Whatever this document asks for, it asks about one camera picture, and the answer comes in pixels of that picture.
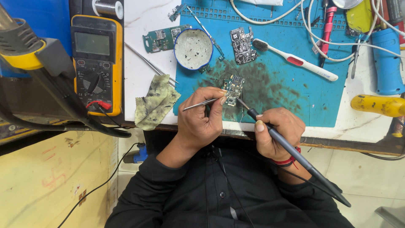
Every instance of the yellow multimeter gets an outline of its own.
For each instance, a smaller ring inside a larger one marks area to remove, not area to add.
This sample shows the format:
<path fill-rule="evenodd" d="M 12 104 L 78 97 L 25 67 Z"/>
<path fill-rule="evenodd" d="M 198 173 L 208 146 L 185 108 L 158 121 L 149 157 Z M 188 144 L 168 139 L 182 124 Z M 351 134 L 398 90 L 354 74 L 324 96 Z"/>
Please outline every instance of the yellow multimeter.
<path fill-rule="evenodd" d="M 70 27 L 75 92 L 84 105 L 103 101 L 111 105 L 109 116 L 121 113 L 122 103 L 122 26 L 113 19 L 75 15 Z M 103 116 L 95 106 L 89 114 Z"/>

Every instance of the shirt sleeve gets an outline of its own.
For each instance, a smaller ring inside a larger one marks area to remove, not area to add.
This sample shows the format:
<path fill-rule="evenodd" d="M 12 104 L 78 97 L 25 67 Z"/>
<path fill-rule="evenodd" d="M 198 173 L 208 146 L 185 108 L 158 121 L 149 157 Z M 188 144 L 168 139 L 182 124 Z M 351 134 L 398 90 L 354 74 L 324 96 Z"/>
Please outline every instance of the shirt sleeve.
<path fill-rule="evenodd" d="M 163 205 L 187 169 L 188 163 L 170 168 L 160 163 L 156 155 L 150 155 L 118 198 L 105 228 L 160 227 Z"/>
<path fill-rule="evenodd" d="M 315 177 L 311 177 L 309 181 L 326 188 Z M 342 193 L 336 184 L 332 184 Z M 282 196 L 304 211 L 319 227 L 354 228 L 340 213 L 333 198 L 311 184 L 305 182 L 299 185 L 289 185 L 279 180 L 278 186 Z"/>

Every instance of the white toothbrush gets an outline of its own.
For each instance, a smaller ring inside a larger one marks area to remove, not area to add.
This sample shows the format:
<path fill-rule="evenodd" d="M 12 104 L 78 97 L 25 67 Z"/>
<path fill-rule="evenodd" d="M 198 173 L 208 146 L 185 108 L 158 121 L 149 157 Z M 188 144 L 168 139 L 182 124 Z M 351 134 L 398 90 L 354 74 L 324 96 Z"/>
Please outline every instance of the white toothbrush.
<path fill-rule="evenodd" d="M 272 50 L 273 52 L 281 55 L 282 57 L 284 57 L 284 59 L 286 59 L 288 62 L 297 65 L 299 67 L 304 67 L 324 78 L 326 78 L 329 81 L 336 81 L 339 77 L 337 75 L 335 75 L 334 73 L 331 73 L 327 70 L 325 70 L 324 68 L 318 67 L 310 62 L 307 62 L 303 59 L 301 59 L 300 57 L 297 57 L 293 54 L 288 54 L 285 52 L 282 52 L 272 46 L 270 46 L 267 42 L 264 42 L 260 39 L 254 39 L 253 40 L 253 46 L 255 48 L 257 48 L 259 51 L 265 52 L 267 50 Z"/>

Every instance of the hand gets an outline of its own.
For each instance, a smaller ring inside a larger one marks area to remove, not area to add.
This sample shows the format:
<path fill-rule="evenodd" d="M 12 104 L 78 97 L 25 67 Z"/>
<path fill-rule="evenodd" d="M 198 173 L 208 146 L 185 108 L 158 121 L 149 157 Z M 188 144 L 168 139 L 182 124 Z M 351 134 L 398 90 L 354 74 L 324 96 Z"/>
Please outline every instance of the hand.
<path fill-rule="evenodd" d="M 182 145 L 191 153 L 196 153 L 210 144 L 222 132 L 222 105 L 226 101 L 226 90 L 216 87 L 200 87 L 179 106 L 178 127 L 176 135 Z M 183 112 L 184 108 L 211 98 L 218 98 L 210 106 L 209 117 L 205 117 L 205 106 Z"/>
<path fill-rule="evenodd" d="M 264 123 L 271 123 L 274 128 L 292 145 L 296 146 L 305 131 L 304 122 L 285 108 L 273 108 L 256 116 L 255 134 L 257 150 L 265 157 L 275 161 L 285 161 L 291 155 L 270 136 Z"/>

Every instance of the blue silicone mat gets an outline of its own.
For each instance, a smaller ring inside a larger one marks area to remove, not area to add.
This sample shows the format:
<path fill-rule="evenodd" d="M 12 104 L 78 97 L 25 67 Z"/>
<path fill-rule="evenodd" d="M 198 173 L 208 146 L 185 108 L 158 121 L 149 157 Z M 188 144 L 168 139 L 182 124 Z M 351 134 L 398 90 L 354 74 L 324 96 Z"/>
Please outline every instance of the blue silicone mat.
<path fill-rule="evenodd" d="M 255 25 L 241 20 L 227 0 L 183 0 L 183 3 L 191 7 L 204 27 L 216 39 L 225 54 L 225 59 L 219 61 L 220 54 L 214 48 L 213 57 L 209 63 L 212 71 L 203 74 L 187 70 L 177 64 L 176 80 L 180 84 L 177 85 L 176 90 L 181 97 L 174 106 L 175 115 L 178 113 L 179 104 L 198 87 L 221 87 L 224 79 L 229 79 L 231 74 L 235 74 L 245 78 L 243 100 L 259 113 L 270 108 L 285 107 L 300 117 L 307 126 L 335 126 L 349 60 L 343 62 L 326 60 L 324 68 L 339 76 L 339 79 L 334 82 L 304 68 L 296 67 L 271 51 L 258 51 L 258 58 L 252 62 L 242 65 L 237 65 L 235 62 L 230 31 L 243 27 L 245 33 L 248 33 L 249 26 L 252 26 L 254 38 L 264 40 L 281 51 L 318 65 L 319 54 L 315 55 L 311 50 L 312 43 L 302 25 L 301 15 L 298 20 L 295 20 L 298 9 L 273 24 Z M 321 16 L 321 20 L 312 28 L 313 33 L 319 37 L 322 37 L 323 33 L 321 4 L 322 1 L 315 1 L 311 12 L 312 21 Z M 274 6 L 272 18 L 270 18 L 271 6 L 255 6 L 238 0 L 235 0 L 235 5 L 248 18 L 262 21 L 280 16 L 292 8 L 295 2 L 288 3 L 284 0 L 283 6 Z M 309 0 L 304 2 L 304 8 L 307 6 L 309 6 Z M 201 28 L 188 11 L 182 12 L 180 24 Z M 331 34 L 333 42 L 354 43 L 354 38 L 345 34 L 346 26 L 343 10 L 338 9 Z M 351 52 L 352 47 L 349 45 L 331 45 L 328 55 L 332 58 L 343 58 Z M 254 123 L 239 103 L 234 107 L 224 105 L 223 120 Z"/>

